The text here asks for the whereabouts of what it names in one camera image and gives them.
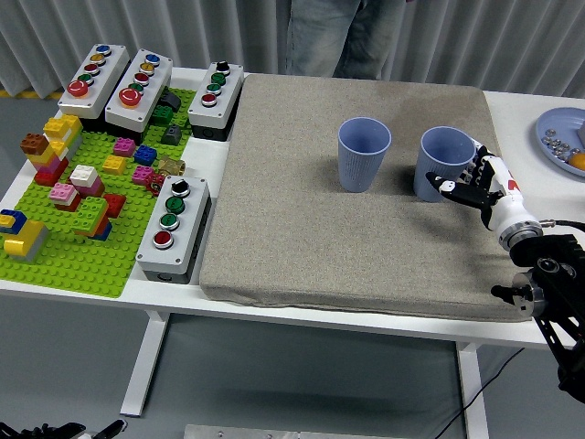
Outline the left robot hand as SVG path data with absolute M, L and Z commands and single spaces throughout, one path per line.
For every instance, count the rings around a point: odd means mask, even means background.
M 118 419 L 98 432 L 92 432 L 81 423 L 69 422 L 61 426 L 49 426 L 43 423 L 40 427 L 17 431 L 6 423 L 1 423 L 2 438 L 22 439 L 70 439 L 70 438 L 97 438 L 111 439 L 123 432 L 128 423 L 124 419 Z

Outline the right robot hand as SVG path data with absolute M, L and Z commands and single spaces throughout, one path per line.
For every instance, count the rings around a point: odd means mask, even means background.
M 525 208 L 519 186 L 503 159 L 478 141 L 473 144 L 476 154 L 460 176 L 448 179 L 428 172 L 431 186 L 448 200 L 478 209 L 484 226 L 507 251 L 521 240 L 541 236 L 542 226 Z

